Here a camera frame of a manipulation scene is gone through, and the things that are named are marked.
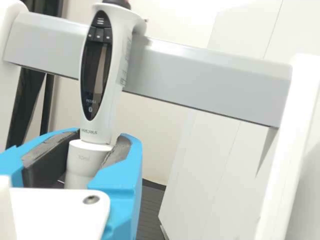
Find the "white plastic part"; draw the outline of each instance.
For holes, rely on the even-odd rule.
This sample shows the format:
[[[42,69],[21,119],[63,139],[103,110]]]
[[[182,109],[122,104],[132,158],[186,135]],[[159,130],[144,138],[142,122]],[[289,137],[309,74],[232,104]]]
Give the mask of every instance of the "white plastic part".
[[[104,11],[111,23],[113,37],[111,63],[104,95],[96,116],[89,121],[82,111],[80,138],[89,143],[110,144],[117,100],[127,79],[132,34],[134,32],[143,35],[146,23],[136,13],[115,4],[96,3],[93,5],[93,16],[98,11]]]
[[[107,144],[94,144],[80,139],[70,141],[64,188],[86,189],[111,150],[112,146]]]
[[[10,178],[0,176],[0,239],[16,240],[16,229],[10,197]]]
[[[27,7],[19,0],[0,1],[0,152],[4,151],[14,109],[21,67],[3,61],[5,47],[15,18],[21,12],[27,12]]]
[[[11,188],[10,194],[17,240],[100,240],[110,213],[102,191]]]
[[[279,129],[255,240],[284,240],[320,87],[320,57],[299,54]]]

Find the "white panel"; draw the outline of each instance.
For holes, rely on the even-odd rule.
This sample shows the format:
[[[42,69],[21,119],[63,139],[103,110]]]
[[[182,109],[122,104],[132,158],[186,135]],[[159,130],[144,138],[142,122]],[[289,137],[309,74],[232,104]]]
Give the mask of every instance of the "white panel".
[[[297,55],[255,240],[285,239],[320,87],[320,57]]]
[[[208,48],[263,58],[281,2],[282,0],[253,0],[219,12]]]
[[[17,240],[10,187],[10,177],[0,175],[0,239],[3,240]]]
[[[100,240],[110,213],[102,191],[12,187],[10,195],[17,240]],[[89,196],[97,201],[86,204]]]
[[[27,11],[27,7],[18,0],[0,1],[0,152],[6,148],[21,70],[2,59],[14,19],[20,12]]]
[[[170,179],[174,182],[167,186],[159,213],[169,239],[194,240],[203,233],[239,124],[235,119],[197,113],[188,142],[177,153],[183,164],[171,173],[178,177]]]
[[[268,129],[246,122],[239,131],[209,208],[203,240],[252,240],[259,221],[277,139],[257,174]]]
[[[288,63],[296,53],[320,55],[318,0],[284,0],[266,58]],[[320,239],[320,98],[311,125],[287,240]]]

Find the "black surface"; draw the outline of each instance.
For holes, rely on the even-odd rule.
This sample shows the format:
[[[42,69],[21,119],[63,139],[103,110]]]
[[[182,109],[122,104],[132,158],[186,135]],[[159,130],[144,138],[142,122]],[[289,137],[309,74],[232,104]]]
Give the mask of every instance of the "black surface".
[[[50,138],[44,141],[42,144],[33,148],[36,156],[33,159],[31,165],[26,166],[22,170],[23,185],[25,188],[49,188],[57,182],[57,179],[66,172],[67,156],[69,149],[69,142],[75,139],[79,139],[79,131],[65,137],[58,142],[53,142],[48,146],[45,152],[42,152],[46,146],[46,141],[50,141]]]
[[[53,95],[53,90],[54,90],[54,81],[55,81],[54,75],[51,75],[51,74],[46,75],[44,99],[43,99],[43,106],[42,106],[40,135],[46,134],[49,129],[52,95]]]
[[[89,121],[95,118],[102,103],[113,47],[111,24],[104,11],[100,10],[95,14],[90,26],[83,49],[79,79],[82,110]],[[105,29],[109,39],[104,42]]]

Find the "white wall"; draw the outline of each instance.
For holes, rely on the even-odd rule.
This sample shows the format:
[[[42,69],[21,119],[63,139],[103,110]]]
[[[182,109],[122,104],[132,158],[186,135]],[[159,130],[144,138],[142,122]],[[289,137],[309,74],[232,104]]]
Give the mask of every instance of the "white wall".
[[[281,63],[290,63],[296,53],[320,55],[319,9],[320,1],[317,0],[256,0],[246,6],[220,12],[208,46],[223,52]],[[259,144],[266,132],[262,129],[264,127],[243,122],[239,124],[238,130],[229,123],[229,127],[222,133],[219,133],[224,129],[222,126],[216,132],[211,132],[222,121],[227,123],[226,119],[221,120],[202,133],[212,143],[212,146],[203,149],[203,144],[198,141],[205,140],[195,135],[204,127],[199,124],[203,114],[198,112],[193,115],[185,130],[189,134],[185,134],[181,140],[173,164],[174,172],[170,176],[161,206],[160,220],[173,240],[253,239],[261,206],[259,199],[264,194],[263,188],[260,193],[259,190],[266,185],[270,157],[266,158],[267,164],[262,165],[264,179],[258,175],[260,180],[257,183],[260,187],[247,181],[247,176],[254,174],[251,172],[251,165],[256,163],[254,159],[258,160],[258,152],[262,150]],[[320,239],[319,122],[320,104],[317,105],[311,126],[287,240]],[[228,143],[225,138],[232,132],[234,142]],[[210,148],[216,147],[216,139],[221,139],[225,144],[210,152]],[[227,145],[231,145],[231,150],[226,161],[222,154]],[[205,151],[205,154],[198,152],[195,156],[197,151],[194,149]]]

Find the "metal screw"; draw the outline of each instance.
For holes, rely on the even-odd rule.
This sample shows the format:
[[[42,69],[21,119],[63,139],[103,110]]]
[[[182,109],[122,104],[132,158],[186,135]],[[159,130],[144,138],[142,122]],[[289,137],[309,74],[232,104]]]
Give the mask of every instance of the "metal screw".
[[[96,195],[87,196],[84,200],[84,204],[95,204],[100,200],[100,197]]]

